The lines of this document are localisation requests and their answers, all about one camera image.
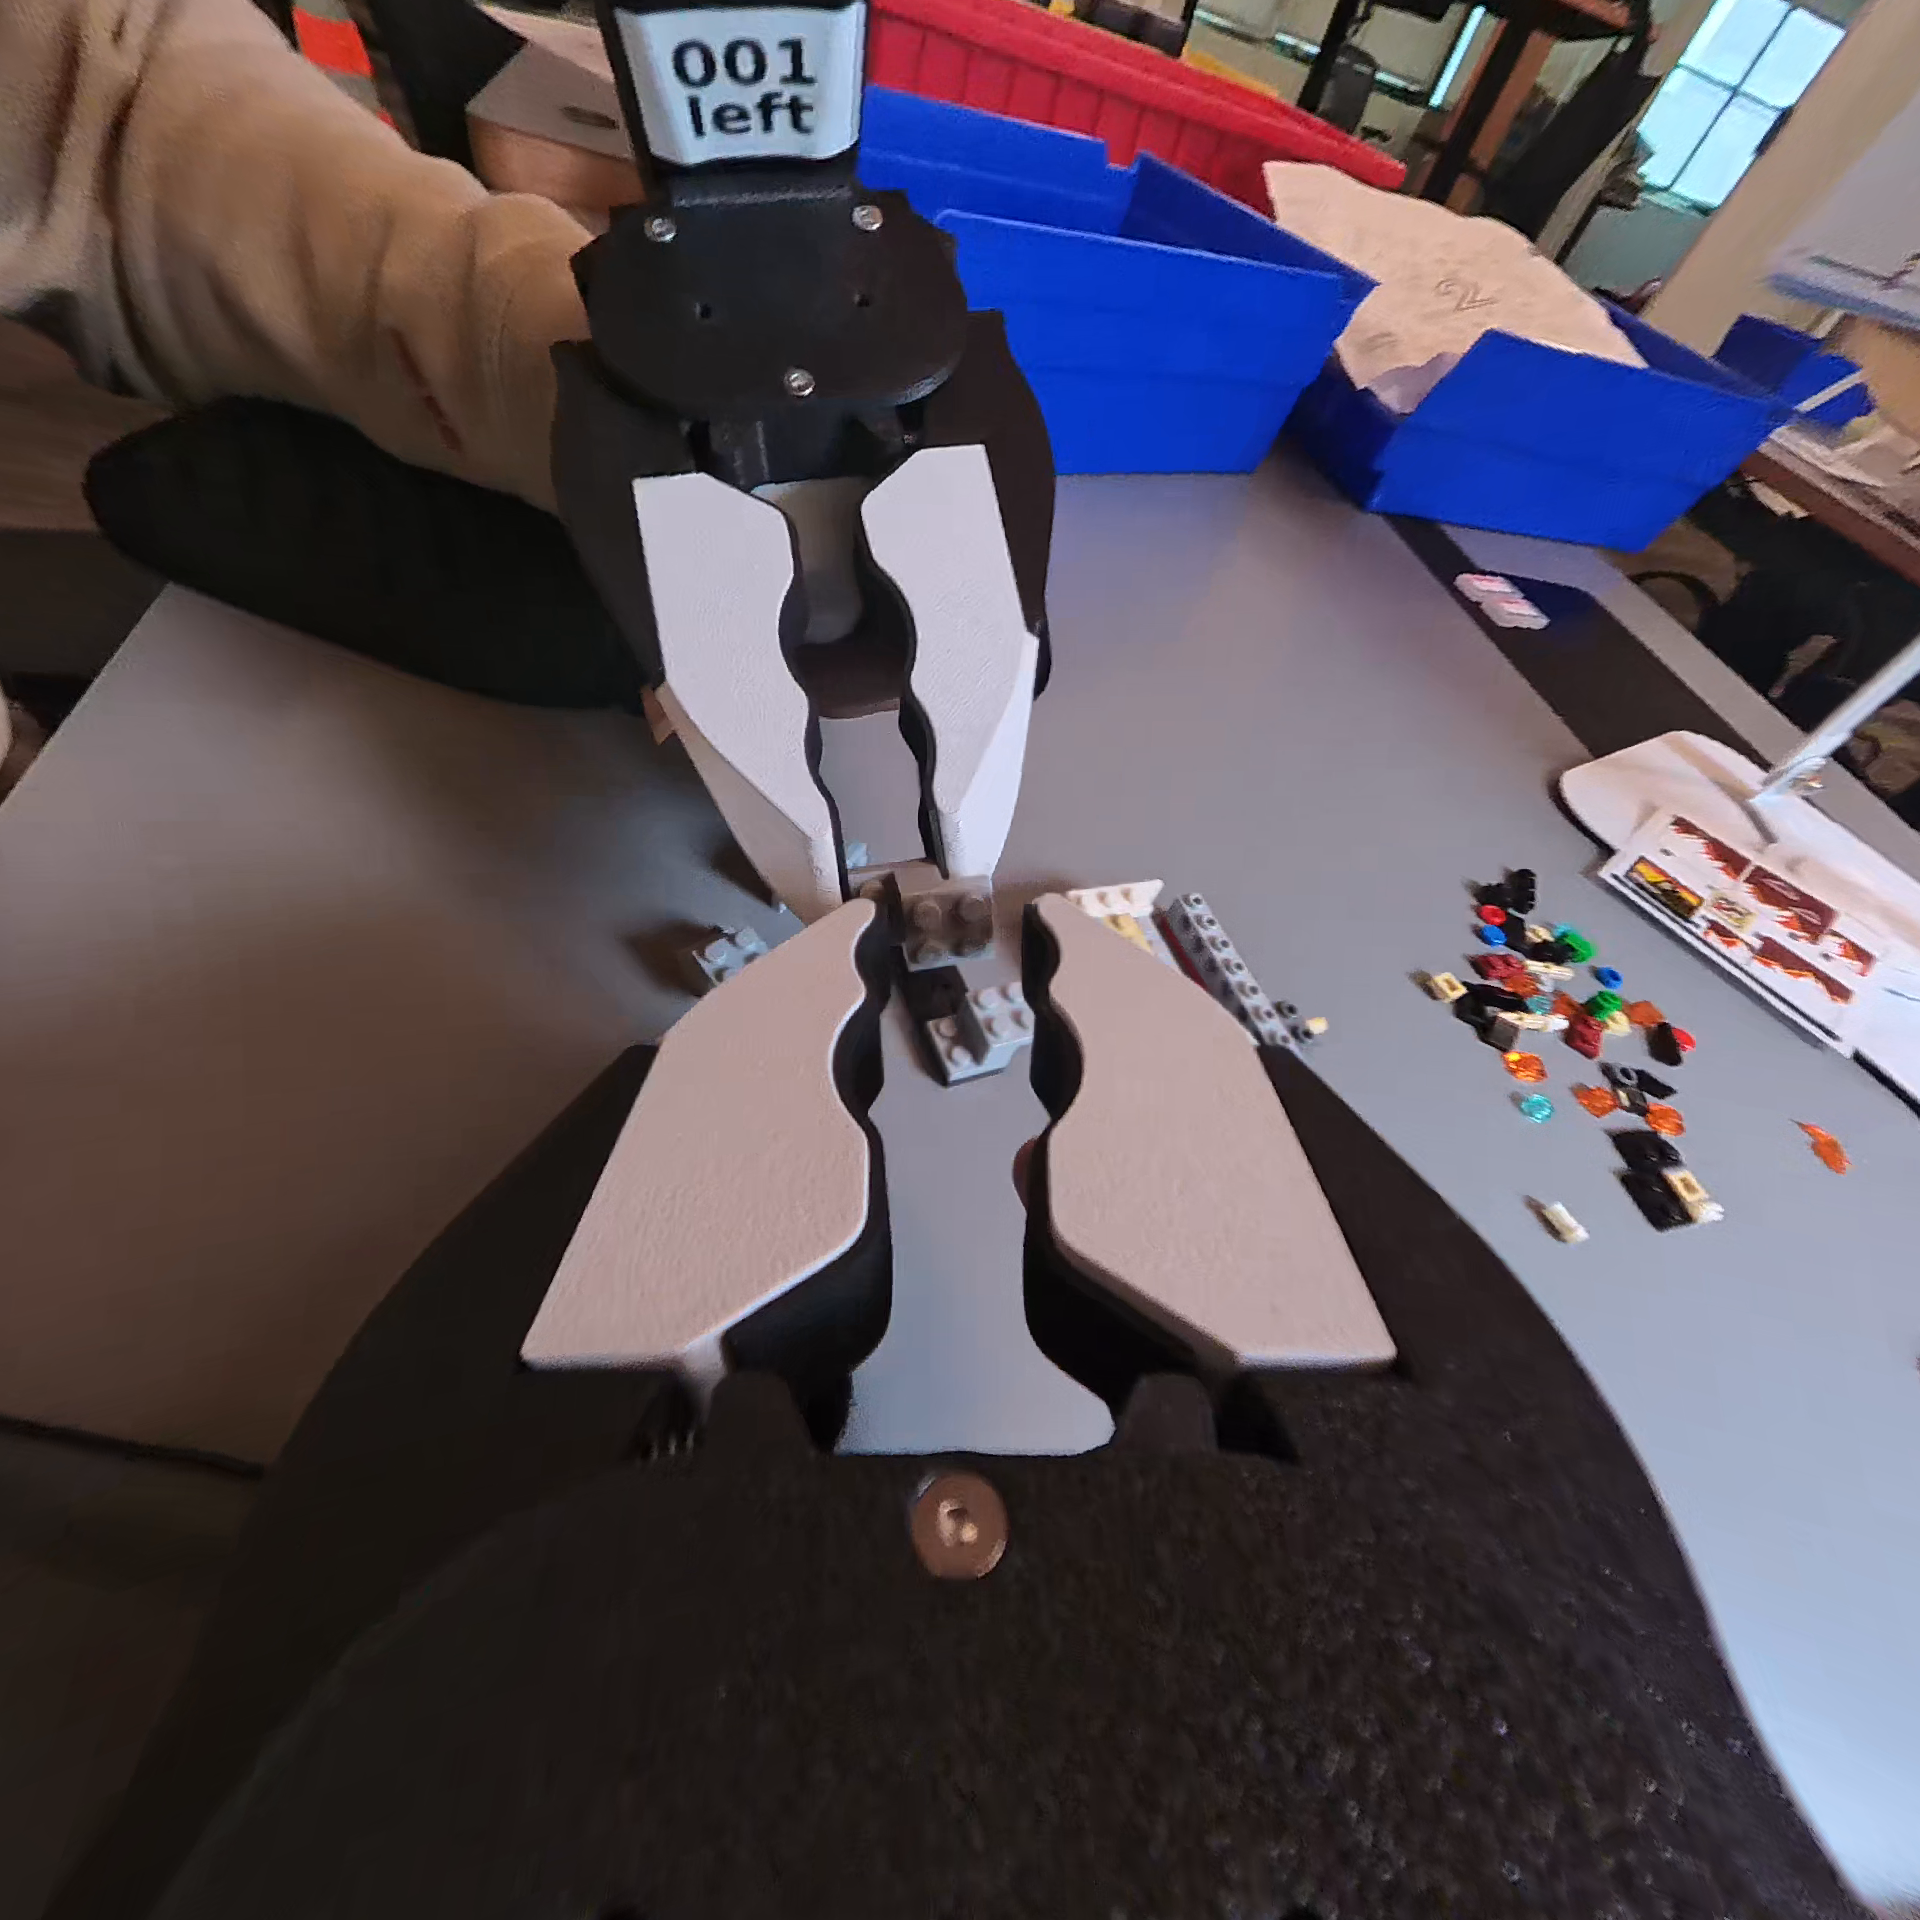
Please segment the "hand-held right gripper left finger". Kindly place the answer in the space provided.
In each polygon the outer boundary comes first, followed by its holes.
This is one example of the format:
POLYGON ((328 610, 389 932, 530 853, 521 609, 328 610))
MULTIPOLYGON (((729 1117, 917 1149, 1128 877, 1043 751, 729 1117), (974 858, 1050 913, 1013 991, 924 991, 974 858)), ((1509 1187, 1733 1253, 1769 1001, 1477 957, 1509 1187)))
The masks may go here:
POLYGON ((890 1325, 873 1131, 890 934, 838 905, 702 997, 658 1042, 518 1358, 665 1371, 709 1409, 785 1380, 824 1450, 890 1325))

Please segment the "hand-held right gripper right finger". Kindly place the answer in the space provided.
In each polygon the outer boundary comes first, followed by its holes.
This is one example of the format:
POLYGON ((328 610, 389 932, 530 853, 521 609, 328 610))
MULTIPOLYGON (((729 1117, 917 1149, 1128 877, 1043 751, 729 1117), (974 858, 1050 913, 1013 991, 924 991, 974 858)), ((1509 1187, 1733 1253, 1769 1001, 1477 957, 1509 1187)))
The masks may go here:
POLYGON ((1267 1051, 1179 969, 1066 897, 1024 908, 1045 1197, 1024 1322, 1122 1426, 1184 1382, 1212 1445, 1289 1450, 1277 1385, 1378 1377, 1400 1348, 1267 1051))

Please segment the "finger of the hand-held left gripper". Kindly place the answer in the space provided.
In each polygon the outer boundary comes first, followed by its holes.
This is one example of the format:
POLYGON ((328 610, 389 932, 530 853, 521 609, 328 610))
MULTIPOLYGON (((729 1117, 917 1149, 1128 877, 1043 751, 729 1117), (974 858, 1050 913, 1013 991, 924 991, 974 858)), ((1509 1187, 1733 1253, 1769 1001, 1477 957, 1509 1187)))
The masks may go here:
POLYGON ((633 479, 658 700, 741 853, 789 909, 846 899, 819 725, 787 661, 802 612, 789 521, 707 473, 633 479))
POLYGON ((858 515, 870 583, 902 630, 901 718, 929 858, 988 881, 1017 812, 1040 668, 989 458, 917 450, 858 515))

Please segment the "grey lego vehicle chassis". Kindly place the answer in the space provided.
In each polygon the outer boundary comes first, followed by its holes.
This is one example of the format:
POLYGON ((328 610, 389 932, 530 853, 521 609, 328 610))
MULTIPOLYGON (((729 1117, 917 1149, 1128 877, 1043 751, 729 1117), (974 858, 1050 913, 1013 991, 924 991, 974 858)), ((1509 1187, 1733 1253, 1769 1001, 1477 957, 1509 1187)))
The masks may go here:
POLYGON ((1164 881, 1152 877, 1072 887, 1066 899, 1092 922, 1179 969, 1221 1004, 1256 1044, 1300 1051, 1329 1033, 1325 1018, 1306 1014, 1291 999, 1273 999, 1265 990, 1200 894, 1171 894, 1164 881))

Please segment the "grey lego bracket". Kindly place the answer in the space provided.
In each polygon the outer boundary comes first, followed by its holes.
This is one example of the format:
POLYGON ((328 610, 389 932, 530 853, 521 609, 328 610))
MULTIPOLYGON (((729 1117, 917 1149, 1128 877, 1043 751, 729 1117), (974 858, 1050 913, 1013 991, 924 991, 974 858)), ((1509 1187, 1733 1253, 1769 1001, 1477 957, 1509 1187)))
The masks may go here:
POLYGON ((1030 1049, 1038 1021, 1017 979, 970 988, 956 1018, 933 1030, 944 1042, 940 1073, 944 1087, 960 1087, 1009 1073, 1017 1057, 1030 1049))
POLYGON ((989 881, 950 877, 922 860, 865 870, 856 894, 882 913, 907 973, 960 967, 996 945, 989 881))

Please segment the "white book stand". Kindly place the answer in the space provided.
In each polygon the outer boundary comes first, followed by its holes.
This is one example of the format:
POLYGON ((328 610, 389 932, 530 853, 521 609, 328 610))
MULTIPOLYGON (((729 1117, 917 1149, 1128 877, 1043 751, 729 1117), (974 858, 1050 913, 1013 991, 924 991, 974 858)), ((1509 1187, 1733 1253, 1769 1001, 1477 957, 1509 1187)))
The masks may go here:
POLYGON ((1829 1046, 1761 999, 1805 1037, 1857 1059, 1908 1101, 1918 1098, 1918 877, 1869 845, 1860 831, 1835 820, 1820 802, 1821 780, 1837 773, 1841 748, 1916 679, 1916 653, 1918 642, 1908 641, 1769 769, 1701 734, 1670 731, 1581 763, 1558 783, 1576 822, 1598 838, 1606 855, 1626 845, 1653 815, 1688 814, 1746 849, 1785 858, 1796 877, 1825 876, 1837 905, 1881 925, 1900 955, 1857 1049, 1829 1046))

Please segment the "person's left forearm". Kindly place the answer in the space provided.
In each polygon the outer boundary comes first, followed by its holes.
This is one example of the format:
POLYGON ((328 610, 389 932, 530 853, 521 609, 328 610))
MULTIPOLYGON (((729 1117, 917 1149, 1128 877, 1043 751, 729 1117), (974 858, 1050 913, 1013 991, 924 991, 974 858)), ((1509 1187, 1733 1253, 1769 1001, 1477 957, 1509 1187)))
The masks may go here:
POLYGON ((554 511, 588 237, 414 151, 254 5, 5 5, 3 313, 112 393, 293 402, 554 511))

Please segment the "pile of small lego pieces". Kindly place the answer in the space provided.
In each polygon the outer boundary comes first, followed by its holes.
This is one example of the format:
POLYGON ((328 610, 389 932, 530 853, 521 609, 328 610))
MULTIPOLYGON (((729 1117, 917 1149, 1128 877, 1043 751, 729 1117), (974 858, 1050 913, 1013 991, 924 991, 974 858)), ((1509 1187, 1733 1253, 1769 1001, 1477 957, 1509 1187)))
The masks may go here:
POLYGON ((1722 1225, 1725 1210, 1685 1149, 1673 1075, 1691 1035, 1629 999, 1585 925, 1541 917, 1539 876, 1501 868, 1467 884, 1470 948, 1416 985, 1443 1004, 1509 1082, 1509 1107, 1531 1124, 1586 1114, 1617 1158, 1617 1187, 1656 1230, 1722 1225))

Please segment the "brown cardboard box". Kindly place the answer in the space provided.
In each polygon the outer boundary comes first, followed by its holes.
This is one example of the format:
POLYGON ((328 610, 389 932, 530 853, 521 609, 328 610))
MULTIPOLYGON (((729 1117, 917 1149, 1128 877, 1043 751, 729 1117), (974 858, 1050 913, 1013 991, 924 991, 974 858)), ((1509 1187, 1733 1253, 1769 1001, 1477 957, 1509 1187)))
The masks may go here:
POLYGON ((638 206, 633 156, 608 50, 593 23, 493 10, 518 50, 465 110, 472 169, 499 195, 532 195, 589 227, 638 206))

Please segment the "red plastic bin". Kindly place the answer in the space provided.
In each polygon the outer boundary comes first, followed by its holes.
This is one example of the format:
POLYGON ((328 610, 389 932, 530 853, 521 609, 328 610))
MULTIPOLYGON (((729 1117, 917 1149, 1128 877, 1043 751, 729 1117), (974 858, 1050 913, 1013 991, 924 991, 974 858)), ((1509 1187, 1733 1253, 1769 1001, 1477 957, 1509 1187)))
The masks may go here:
POLYGON ((1152 156, 1269 212, 1265 166, 1308 162, 1385 193, 1403 162, 1291 103, 1022 3, 870 3, 869 78, 936 103, 1152 156))

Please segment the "white printed paper bag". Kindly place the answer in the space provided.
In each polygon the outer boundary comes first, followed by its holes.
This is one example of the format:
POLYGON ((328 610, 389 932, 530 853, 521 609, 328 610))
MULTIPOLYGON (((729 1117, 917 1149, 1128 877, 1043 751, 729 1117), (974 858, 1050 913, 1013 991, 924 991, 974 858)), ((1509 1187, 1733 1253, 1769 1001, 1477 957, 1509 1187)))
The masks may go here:
POLYGON ((1600 299, 1499 222, 1300 159, 1269 159, 1265 193, 1277 228, 1373 284, 1336 358, 1392 417, 1416 411, 1488 334, 1646 366, 1600 299))

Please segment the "sticker sheet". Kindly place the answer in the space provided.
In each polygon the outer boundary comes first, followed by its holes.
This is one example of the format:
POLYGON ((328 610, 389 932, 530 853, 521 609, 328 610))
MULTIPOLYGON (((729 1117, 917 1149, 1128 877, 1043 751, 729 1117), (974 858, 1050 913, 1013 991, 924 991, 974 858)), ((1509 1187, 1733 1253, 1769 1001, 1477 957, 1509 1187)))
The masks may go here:
POLYGON ((1596 870, 1600 884, 1833 1049, 1857 1049, 1900 955, 1881 925, 1688 814, 1640 828, 1596 870))

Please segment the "wooden office desk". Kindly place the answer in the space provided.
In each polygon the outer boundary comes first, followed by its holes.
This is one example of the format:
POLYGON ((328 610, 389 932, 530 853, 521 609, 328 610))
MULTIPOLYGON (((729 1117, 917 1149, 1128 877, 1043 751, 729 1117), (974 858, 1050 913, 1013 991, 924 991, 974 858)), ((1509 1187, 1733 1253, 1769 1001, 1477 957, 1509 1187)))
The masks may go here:
POLYGON ((1884 487, 1833 475, 1813 463, 1800 445, 1779 438, 1748 452, 1740 473, 1748 487, 1785 498, 1835 538, 1876 554, 1884 565, 1916 566, 1916 516, 1894 505, 1884 487))

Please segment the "paned window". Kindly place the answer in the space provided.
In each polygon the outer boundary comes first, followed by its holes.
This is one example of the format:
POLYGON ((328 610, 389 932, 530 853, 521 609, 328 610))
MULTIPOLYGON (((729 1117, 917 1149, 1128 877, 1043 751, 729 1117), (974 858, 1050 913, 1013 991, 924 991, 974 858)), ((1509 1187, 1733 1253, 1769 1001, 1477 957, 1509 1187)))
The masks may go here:
POLYGON ((1714 3, 1640 122, 1656 199, 1724 203, 1850 31, 1857 5, 1714 3))

